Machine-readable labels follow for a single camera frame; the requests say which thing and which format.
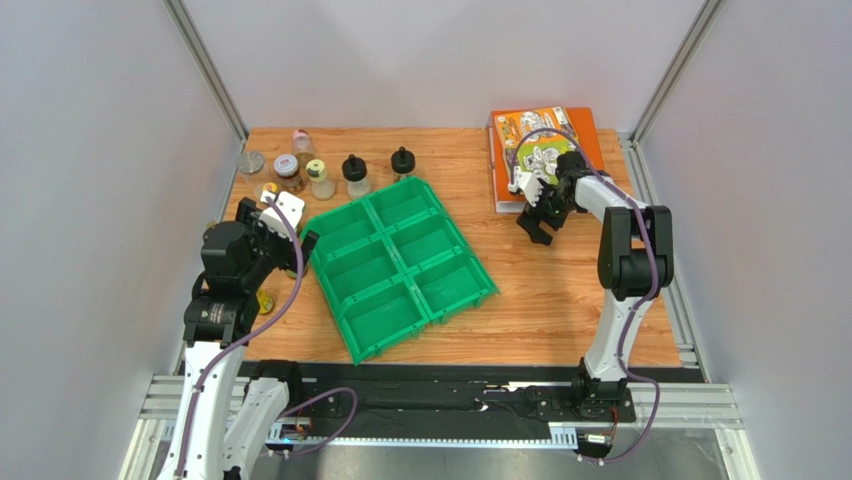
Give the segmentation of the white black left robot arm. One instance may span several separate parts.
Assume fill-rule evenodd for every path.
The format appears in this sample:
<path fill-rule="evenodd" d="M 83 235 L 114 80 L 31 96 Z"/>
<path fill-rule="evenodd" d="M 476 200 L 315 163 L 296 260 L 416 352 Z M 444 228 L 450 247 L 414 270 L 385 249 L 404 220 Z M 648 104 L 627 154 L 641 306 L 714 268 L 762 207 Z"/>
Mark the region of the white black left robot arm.
<path fill-rule="evenodd" d="M 269 431 L 302 388 L 293 361 L 260 362 L 231 410 L 260 312 L 258 292 L 276 269 L 303 275 L 319 236 L 297 234 L 305 203 L 286 193 L 243 198 L 234 219 L 203 234 L 202 273 L 184 312 L 184 375 L 162 479 L 247 479 Z"/>

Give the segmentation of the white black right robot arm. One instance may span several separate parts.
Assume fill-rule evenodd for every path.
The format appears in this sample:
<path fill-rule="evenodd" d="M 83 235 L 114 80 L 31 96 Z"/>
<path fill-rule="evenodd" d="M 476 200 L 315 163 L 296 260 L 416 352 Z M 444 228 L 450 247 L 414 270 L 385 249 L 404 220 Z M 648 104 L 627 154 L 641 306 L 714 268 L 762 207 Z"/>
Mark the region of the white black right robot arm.
<path fill-rule="evenodd" d="M 557 159 L 556 183 L 514 167 L 509 189 L 526 200 L 518 225 L 548 246 L 571 213 L 590 213 L 602 225 L 597 275 L 604 307 L 592 346 L 570 387 L 575 417 L 598 419 L 626 406 L 629 353 L 644 315 L 674 277 L 672 214 L 642 203 L 577 151 Z"/>

